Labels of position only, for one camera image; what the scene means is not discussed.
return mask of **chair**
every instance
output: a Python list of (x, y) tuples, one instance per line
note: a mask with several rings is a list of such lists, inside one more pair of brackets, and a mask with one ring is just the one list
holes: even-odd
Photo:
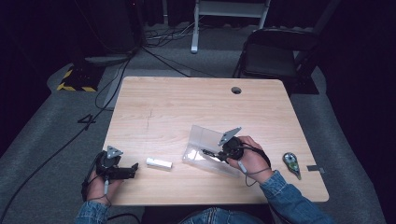
[(263, 28), (244, 44), (233, 77), (279, 79), (289, 95), (318, 90), (311, 78), (317, 65), (318, 36), (292, 29)]

